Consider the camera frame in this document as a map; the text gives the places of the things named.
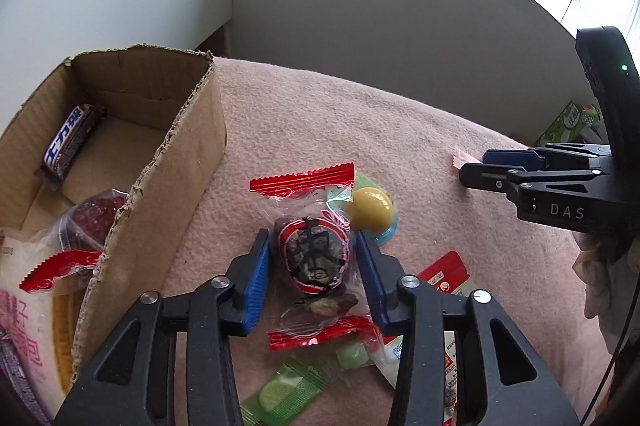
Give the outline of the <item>white gloved right hand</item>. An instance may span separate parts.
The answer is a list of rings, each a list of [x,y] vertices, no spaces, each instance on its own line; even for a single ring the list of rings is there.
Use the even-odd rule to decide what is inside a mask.
[[[579,247],[573,269],[586,284],[585,317],[598,319],[606,349],[614,354],[622,336],[623,344],[639,340],[639,303],[634,305],[627,332],[623,333],[639,281],[639,238],[617,261],[605,257],[608,249],[603,239],[576,231],[573,239]]]

